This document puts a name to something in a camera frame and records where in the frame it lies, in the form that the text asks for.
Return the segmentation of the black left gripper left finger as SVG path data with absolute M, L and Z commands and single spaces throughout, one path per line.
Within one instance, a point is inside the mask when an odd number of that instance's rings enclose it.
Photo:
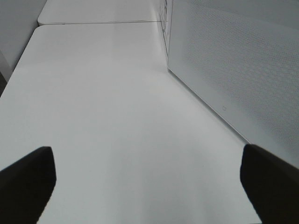
M 51 147 L 40 147 L 0 171 L 0 222 L 36 224 L 56 185 Z

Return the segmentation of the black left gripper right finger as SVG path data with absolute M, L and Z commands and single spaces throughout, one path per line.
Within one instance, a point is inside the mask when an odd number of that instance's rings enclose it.
M 243 148 L 240 180 L 263 224 L 299 222 L 299 170 L 265 149 Z

